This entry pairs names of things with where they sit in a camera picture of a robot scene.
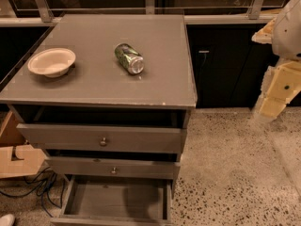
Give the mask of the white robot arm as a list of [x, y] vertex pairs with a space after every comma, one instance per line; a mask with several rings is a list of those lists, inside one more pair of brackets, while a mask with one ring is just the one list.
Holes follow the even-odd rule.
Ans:
[[276, 66], [265, 72], [254, 106], [255, 117], [269, 122], [301, 91], [301, 0], [290, 0], [252, 40], [270, 43], [273, 54], [279, 56]]

